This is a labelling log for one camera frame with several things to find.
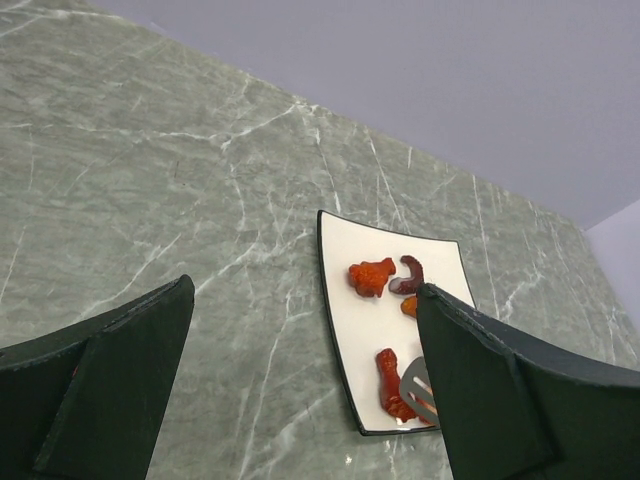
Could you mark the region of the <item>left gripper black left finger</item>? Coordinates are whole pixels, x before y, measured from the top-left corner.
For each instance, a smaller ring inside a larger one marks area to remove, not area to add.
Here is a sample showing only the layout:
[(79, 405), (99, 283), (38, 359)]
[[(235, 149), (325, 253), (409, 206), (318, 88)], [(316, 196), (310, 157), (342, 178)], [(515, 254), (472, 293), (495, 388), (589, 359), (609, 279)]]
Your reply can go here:
[(183, 275), (118, 308), (2, 348), (2, 478), (145, 478), (194, 294)]

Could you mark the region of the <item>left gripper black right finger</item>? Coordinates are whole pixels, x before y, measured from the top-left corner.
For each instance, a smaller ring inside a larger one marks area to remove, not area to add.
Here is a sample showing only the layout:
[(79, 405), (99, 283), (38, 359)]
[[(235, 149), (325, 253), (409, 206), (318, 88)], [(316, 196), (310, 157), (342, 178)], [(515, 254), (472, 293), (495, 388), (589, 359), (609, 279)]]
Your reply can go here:
[(417, 323), (457, 479), (636, 479), (639, 374), (547, 343), (432, 284)]

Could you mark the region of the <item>steel serving tongs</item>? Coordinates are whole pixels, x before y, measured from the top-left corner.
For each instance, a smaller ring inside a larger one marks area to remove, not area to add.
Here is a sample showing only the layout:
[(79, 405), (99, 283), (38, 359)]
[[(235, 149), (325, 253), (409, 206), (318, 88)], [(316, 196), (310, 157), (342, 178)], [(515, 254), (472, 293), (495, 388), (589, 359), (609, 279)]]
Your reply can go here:
[(435, 397), (423, 357), (417, 357), (406, 368), (400, 380), (399, 392), (423, 423), (434, 428), (440, 427)]

